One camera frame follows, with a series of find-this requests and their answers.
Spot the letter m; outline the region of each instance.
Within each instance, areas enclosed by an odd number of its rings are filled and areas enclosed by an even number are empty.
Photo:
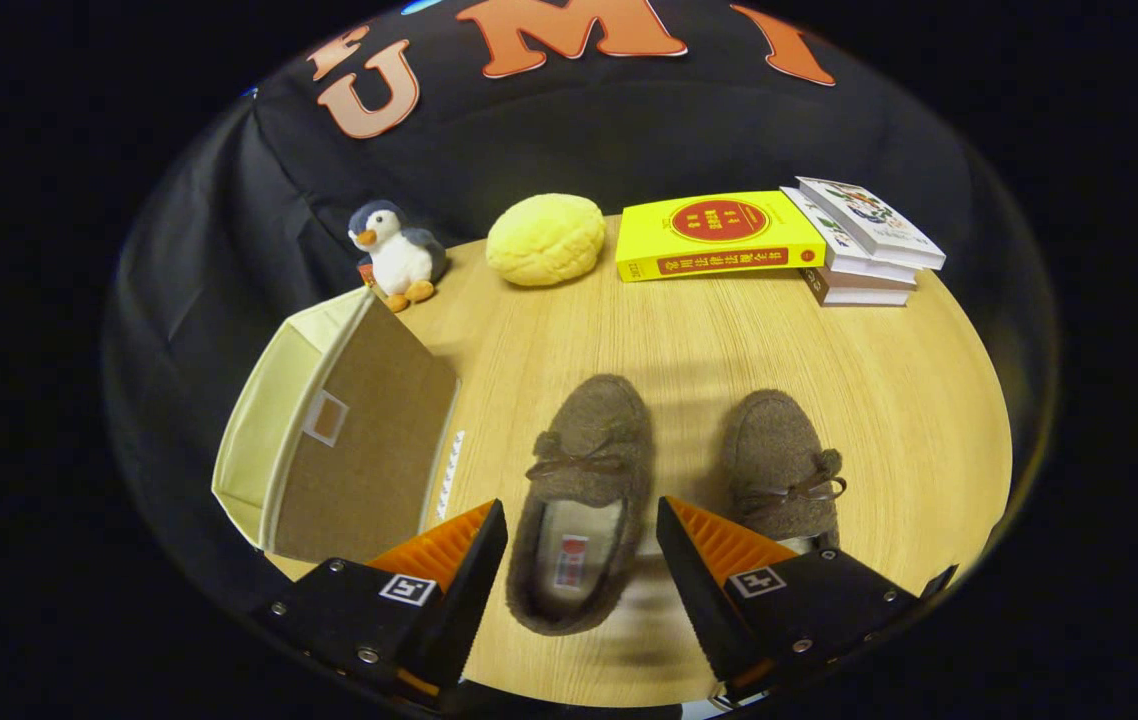
[[[564,58],[582,58],[591,28],[600,22],[604,55],[684,55],[688,47],[671,38],[648,0],[569,0],[564,8],[541,0],[485,0],[456,15],[481,28],[490,49],[485,77],[500,78],[542,67],[546,53],[529,50],[523,36],[537,38]]]

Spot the round table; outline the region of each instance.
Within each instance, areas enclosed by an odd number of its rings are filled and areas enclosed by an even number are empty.
[[[935,274],[922,270],[907,307],[820,307],[793,268],[624,283],[618,223],[607,218],[592,272],[550,288],[502,281],[484,241],[453,247],[438,295],[399,314],[461,378],[445,437],[465,437],[446,518],[497,497],[514,524],[534,438],[584,379],[625,375],[652,413],[646,539],[613,614],[585,634],[529,632],[505,606],[505,557],[464,678],[588,706],[711,696],[653,518],[662,495],[729,514],[712,469],[724,416],[754,389],[792,395],[822,445],[842,452],[843,551],[915,593],[949,565],[966,573],[1008,499],[1009,419],[984,346]],[[442,462],[432,498],[444,474]],[[432,511],[428,527],[438,521]],[[270,557],[294,579],[313,566]]]

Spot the orange gripper pad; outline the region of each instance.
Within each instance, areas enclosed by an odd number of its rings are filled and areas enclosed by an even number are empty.
[[[671,496],[665,497],[684,525],[684,532],[693,541],[693,547],[698,548],[698,555],[702,556],[702,564],[707,565],[717,587],[723,588],[729,576],[795,557],[794,552],[734,523],[733,520]]]
[[[472,539],[485,523],[492,506],[493,500],[488,500],[410,541],[397,544],[369,562],[369,568],[436,580],[442,591],[450,591],[457,566],[467,557]]]

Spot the stack of books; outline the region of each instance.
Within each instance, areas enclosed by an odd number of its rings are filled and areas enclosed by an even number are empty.
[[[781,191],[826,242],[824,264],[799,270],[820,305],[907,305],[916,273],[943,267],[947,255],[866,188],[797,181],[799,188]]]

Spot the slipper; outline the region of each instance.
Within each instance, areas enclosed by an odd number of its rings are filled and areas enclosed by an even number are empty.
[[[627,379],[593,376],[566,398],[533,454],[506,603],[536,634],[580,634],[613,611],[636,557],[652,486],[645,403]]]
[[[720,463],[739,524],[798,553],[839,547],[840,454],[787,394],[760,389],[729,412]]]

